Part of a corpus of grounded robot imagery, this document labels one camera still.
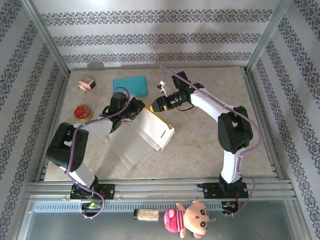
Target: pink toy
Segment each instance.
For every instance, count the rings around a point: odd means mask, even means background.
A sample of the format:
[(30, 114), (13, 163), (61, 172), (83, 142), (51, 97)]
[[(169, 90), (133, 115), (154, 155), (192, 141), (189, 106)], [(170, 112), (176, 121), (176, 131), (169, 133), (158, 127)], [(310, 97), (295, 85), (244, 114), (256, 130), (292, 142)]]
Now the pink toy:
[(164, 214), (164, 226), (171, 233), (180, 232), (180, 237), (186, 236), (186, 229), (193, 232), (196, 239), (200, 239), (209, 229), (209, 212), (200, 201), (193, 201), (185, 209), (180, 203), (176, 203), (177, 209), (170, 209)]

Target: striped wall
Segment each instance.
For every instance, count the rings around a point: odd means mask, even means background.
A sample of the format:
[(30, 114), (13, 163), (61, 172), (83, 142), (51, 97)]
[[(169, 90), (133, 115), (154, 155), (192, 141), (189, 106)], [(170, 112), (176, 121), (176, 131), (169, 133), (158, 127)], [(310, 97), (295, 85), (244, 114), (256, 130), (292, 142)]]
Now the striped wall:
[(320, 239), (319, 4), (290, 3), (251, 73), (312, 239)]
[(0, 0), (0, 240), (11, 238), (64, 76), (19, 0)]
[(34, 0), (70, 69), (245, 66), (279, 0)]

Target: marble surface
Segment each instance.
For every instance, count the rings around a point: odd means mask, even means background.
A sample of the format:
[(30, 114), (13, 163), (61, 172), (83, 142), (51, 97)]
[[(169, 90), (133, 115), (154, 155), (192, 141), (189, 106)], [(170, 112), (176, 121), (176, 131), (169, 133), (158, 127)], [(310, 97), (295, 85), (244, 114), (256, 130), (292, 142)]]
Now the marble surface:
[[(173, 68), (172, 70), (176, 73), (185, 71), (192, 83), (201, 83), (223, 102), (235, 107), (244, 106), (249, 117), (257, 122), (240, 68)], [(97, 86), (86, 94), (78, 89), (78, 81), (83, 75), (92, 77), (97, 82)], [(98, 117), (104, 107), (110, 103), (113, 79), (141, 75), (145, 75), (147, 79), (148, 97), (140, 99), (150, 105), (161, 96), (156, 86), (164, 80), (164, 72), (159, 68), (72, 71), (59, 122), (75, 124), (73, 111), (80, 104), (89, 105), (93, 110), (93, 117)], [(166, 73), (166, 82), (168, 87), (175, 89), (169, 73)], [(142, 166), (135, 166), (129, 170), (106, 147), (105, 136), (88, 142), (84, 156), (85, 165), (100, 180), (218, 176), (223, 168), (224, 153), (218, 142), (218, 124), (214, 119), (196, 107), (187, 112), (173, 109), (160, 114), (175, 128), (175, 134), (163, 151), (155, 152)], [(257, 134), (253, 131), (250, 146), (254, 146), (257, 140)], [(272, 176), (263, 144), (244, 157), (241, 167), (242, 173), (247, 176)], [(61, 169), (49, 162), (45, 181), (67, 179)]]

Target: pink plush doll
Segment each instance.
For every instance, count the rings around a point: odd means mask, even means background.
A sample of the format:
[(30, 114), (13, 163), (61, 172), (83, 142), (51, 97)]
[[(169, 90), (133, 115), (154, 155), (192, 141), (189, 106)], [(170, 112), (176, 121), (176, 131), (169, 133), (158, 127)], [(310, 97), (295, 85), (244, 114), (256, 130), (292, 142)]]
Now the pink plush doll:
[(193, 232), (196, 239), (200, 239), (209, 229), (209, 213), (206, 206), (199, 201), (193, 201), (185, 209), (176, 203), (176, 209), (170, 209), (164, 214), (164, 226), (171, 233), (180, 232), (180, 237), (186, 236), (186, 229)]

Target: plush doll head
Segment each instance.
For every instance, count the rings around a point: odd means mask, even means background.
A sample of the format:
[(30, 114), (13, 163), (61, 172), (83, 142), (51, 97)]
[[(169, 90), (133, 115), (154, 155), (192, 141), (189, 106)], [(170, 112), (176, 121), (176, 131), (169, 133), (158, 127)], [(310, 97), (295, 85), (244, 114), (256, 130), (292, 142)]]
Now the plush doll head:
[(193, 201), (185, 210), (184, 226), (193, 232), (196, 239), (200, 239), (209, 229), (209, 212), (206, 206), (199, 201)]

